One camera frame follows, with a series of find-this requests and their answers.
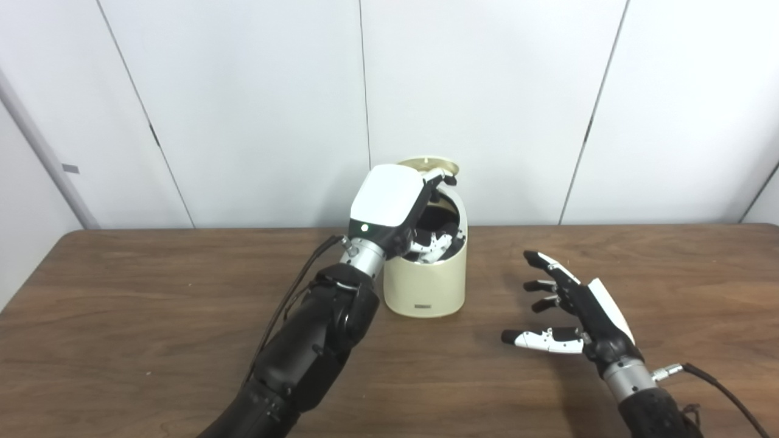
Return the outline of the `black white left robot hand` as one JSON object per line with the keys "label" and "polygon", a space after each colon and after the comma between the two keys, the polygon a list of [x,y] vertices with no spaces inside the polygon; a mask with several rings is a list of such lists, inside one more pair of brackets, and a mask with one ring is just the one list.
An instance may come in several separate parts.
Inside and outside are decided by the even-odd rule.
{"label": "black white left robot hand", "polygon": [[371,248],[389,261],[443,262],[466,244],[464,216],[446,195],[457,184],[456,164],[381,164],[362,183],[350,209],[346,241],[350,258]]}

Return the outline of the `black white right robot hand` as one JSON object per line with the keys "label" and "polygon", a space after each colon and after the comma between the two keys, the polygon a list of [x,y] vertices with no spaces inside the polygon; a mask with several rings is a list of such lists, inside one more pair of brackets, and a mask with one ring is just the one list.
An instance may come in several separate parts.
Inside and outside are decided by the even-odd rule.
{"label": "black white right robot hand", "polygon": [[642,360],[626,318],[600,278],[582,283],[567,267],[551,256],[524,251],[528,265],[545,272],[548,280],[526,281],[528,292],[544,291],[547,297],[531,306],[534,313],[559,308],[575,316],[578,327],[548,327],[545,330],[504,330],[501,341],[553,354],[582,354],[603,376],[609,366],[627,360]]}

